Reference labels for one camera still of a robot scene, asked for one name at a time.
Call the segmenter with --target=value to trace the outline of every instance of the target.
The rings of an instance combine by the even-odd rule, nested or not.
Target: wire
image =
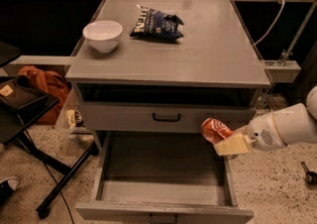
[[[27,134],[27,136],[28,136],[28,138],[31,140],[31,142],[34,143],[33,140],[32,140],[32,138],[31,138],[31,136],[30,136],[30,134],[29,134],[29,132],[28,132],[28,129],[25,130],[25,133]],[[46,164],[45,162],[42,162],[42,163],[43,163],[44,166],[46,167],[48,173],[50,174],[50,176],[52,177],[52,179],[54,180],[54,182],[55,182],[56,184],[58,184],[57,180],[56,180],[55,177],[53,176],[53,174],[52,174],[52,172],[50,171],[50,169],[49,169],[49,167],[47,166],[47,164]],[[63,196],[63,194],[62,194],[61,191],[59,192],[59,194],[60,194],[60,196],[61,196],[63,202],[65,203],[65,205],[66,205],[66,207],[67,207],[67,211],[68,211],[68,213],[69,213],[69,217],[70,217],[71,223],[74,224],[73,217],[72,217],[72,214],[71,214],[71,211],[70,211],[70,208],[69,208],[69,205],[68,205],[67,201],[66,201],[66,199],[64,198],[64,196]]]
[[[273,21],[273,23],[269,26],[268,30],[266,31],[266,33],[259,39],[257,40],[254,44],[253,44],[253,47],[256,46],[259,42],[261,42],[267,35],[268,33],[270,32],[270,30],[273,28],[273,26],[275,25],[275,23],[277,22],[281,12],[283,11],[283,8],[285,6],[285,0],[281,0],[281,6],[280,6],[280,9],[279,9],[279,12],[275,18],[275,20]]]
[[[53,176],[53,174],[52,174],[52,172],[50,171],[50,169],[49,169],[49,167],[47,166],[47,164],[44,163],[44,162],[43,162],[43,164],[44,164],[44,166],[46,167],[48,173],[51,175],[51,177],[52,177],[52,179],[54,180],[54,182],[55,182],[56,184],[58,184],[57,180],[56,180],[55,177]],[[65,203],[65,205],[66,205],[66,207],[67,207],[67,211],[68,211],[68,213],[69,213],[69,217],[70,217],[71,223],[74,224],[74,221],[73,221],[73,218],[72,218],[72,214],[71,214],[69,205],[68,205],[66,199],[64,198],[62,192],[60,191],[59,193],[60,193],[60,196],[61,196],[63,202]]]

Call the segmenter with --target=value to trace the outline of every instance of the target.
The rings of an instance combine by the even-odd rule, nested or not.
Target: shoe
[[[0,204],[3,204],[17,190],[21,180],[17,176],[0,176]]]

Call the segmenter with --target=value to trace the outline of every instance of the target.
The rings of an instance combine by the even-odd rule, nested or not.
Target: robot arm
[[[212,142],[216,152],[226,156],[247,153],[250,146],[261,151],[275,151],[303,142],[317,143],[317,86],[307,95],[306,104],[307,107],[299,103],[256,117],[228,138]],[[205,128],[204,123],[203,135],[210,141]]]
[[[306,104],[307,108],[299,103],[253,119],[245,128],[253,147],[274,151],[302,142],[317,143],[317,86]]]

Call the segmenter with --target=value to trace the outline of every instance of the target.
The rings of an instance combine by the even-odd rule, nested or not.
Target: drawer front
[[[245,126],[254,108],[175,108],[161,106],[115,106],[103,103],[80,107],[85,126],[91,130],[199,133],[203,121],[217,118],[231,129]]]
[[[103,204],[78,203],[76,209],[85,220],[115,221],[118,223],[140,224],[246,224],[253,217],[250,210],[226,209],[197,214],[161,214],[161,213],[129,213],[109,211]]]

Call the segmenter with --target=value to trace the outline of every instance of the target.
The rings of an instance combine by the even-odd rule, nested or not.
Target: red packet
[[[224,123],[214,118],[205,120],[201,125],[201,131],[203,137],[213,145],[234,134]]]

